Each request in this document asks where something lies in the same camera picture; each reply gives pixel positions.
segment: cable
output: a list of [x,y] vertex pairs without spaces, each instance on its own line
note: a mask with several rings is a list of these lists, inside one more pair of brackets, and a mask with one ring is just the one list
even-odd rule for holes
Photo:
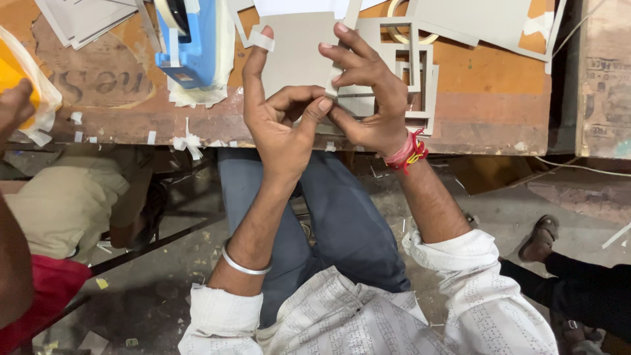
[[554,56],[557,55],[557,53],[561,50],[561,48],[563,48],[563,46],[565,45],[565,43],[567,43],[567,41],[570,39],[570,37],[574,34],[574,32],[576,32],[576,30],[579,29],[579,27],[581,27],[581,25],[583,24],[583,22],[585,22],[585,20],[591,16],[591,14],[594,13],[594,11],[596,11],[602,4],[604,4],[604,2],[607,0],[602,0],[600,3],[598,3],[598,5],[596,5],[590,12],[587,13],[587,15],[585,15],[585,17],[583,17],[583,19],[581,20],[581,22],[579,22],[578,25],[576,25],[576,27],[574,27],[574,29],[570,32],[570,34],[568,34],[565,39],[563,40],[563,42],[561,43],[560,46],[558,46],[558,48],[555,50],[555,52],[552,54],[552,58],[554,58]]
[[562,167],[577,167],[579,169],[585,169],[585,170],[589,170],[589,171],[600,172],[601,174],[609,174],[609,175],[616,175],[616,176],[626,176],[628,178],[631,178],[631,174],[623,174],[621,172],[611,172],[611,171],[596,170],[596,169],[592,169],[590,167],[580,166],[580,165],[557,164],[557,163],[549,162],[549,161],[544,160],[544,159],[539,158],[539,157],[535,157],[535,158],[539,159],[540,161],[542,161],[542,162],[544,162],[546,164],[550,164],[550,165],[556,165],[556,166],[562,166]]

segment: concrete floor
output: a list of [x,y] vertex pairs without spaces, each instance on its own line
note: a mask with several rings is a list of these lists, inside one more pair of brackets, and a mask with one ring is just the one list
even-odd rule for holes
[[[357,157],[361,164],[356,175],[370,193],[377,208],[394,231],[399,241],[412,227],[413,220],[401,188],[392,174],[387,174],[379,160],[368,156]],[[517,250],[528,237],[533,224],[544,214],[556,215],[561,223],[560,239],[554,249],[585,262],[613,266],[630,263],[630,255],[620,244],[627,236],[603,250],[601,245],[622,227],[621,224],[586,217],[549,202],[528,190],[526,186],[468,196],[456,182],[449,168],[436,168],[447,189],[460,207],[477,216],[479,228],[496,237],[500,254],[519,263]],[[141,256],[100,277],[109,286],[101,290],[94,279],[89,280],[81,294],[91,294],[92,300],[65,317],[34,340],[37,347],[59,342],[56,353],[70,353],[77,349],[88,331],[109,340],[104,354],[178,354],[177,344],[190,322],[189,305],[185,300],[192,283],[208,279],[215,265],[221,242],[228,237],[223,214],[221,187],[215,168],[201,171],[170,190],[172,201],[169,213],[161,224],[161,235],[168,236],[192,226],[199,217],[183,217],[186,212],[200,212],[215,220],[210,226],[196,231],[167,247]],[[97,250],[93,263],[111,258]],[[445,297],[438,293],[438,281],[433,272],[417,265],[404,255],[412,288],[421,309],[433,324],[442,324],[446,317]],[[525,267],[549,276],[542,265]],[[538,306],[547,316],[547,309]],[[135,338],[138,345],[126,346],[126,339]]]

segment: red thread bracelet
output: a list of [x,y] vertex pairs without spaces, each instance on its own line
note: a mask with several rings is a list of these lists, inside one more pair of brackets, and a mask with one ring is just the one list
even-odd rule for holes
[[417,141],[416,137],[423,133],[425,128],[421,128],[414,133],[408,132],[408,139],[403,144],[403,147],[398,152],[384,157],[384,162],[392,170],[403,169],[406,175],[408,173],[408,165],[415,163],[418,159],[424,159],[429,151],[425,149],[425,143]]

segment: red shirt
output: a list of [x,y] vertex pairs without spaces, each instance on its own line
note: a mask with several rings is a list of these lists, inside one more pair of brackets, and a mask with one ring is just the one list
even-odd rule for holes
[[81,286],[92,277],[90,268],[78,262],[32,255],[35,295],[31,308],[17,321],[0,329],[0,354],[31,339],[37,330],[63,312]]

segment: shirt cuff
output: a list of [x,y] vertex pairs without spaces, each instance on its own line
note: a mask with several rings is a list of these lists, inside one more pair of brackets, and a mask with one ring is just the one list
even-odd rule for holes
[[193,284],[191,326],[200,336],[251,337],[259,327],[262,303],[263,293],[243,297]]
[[406,253],[421,266],[435,271],[462,271],[491,265],[499,256],[495,238],[479,229],[433,244],[424,244],[417,230],[408,235],[409,242],[403,243]]

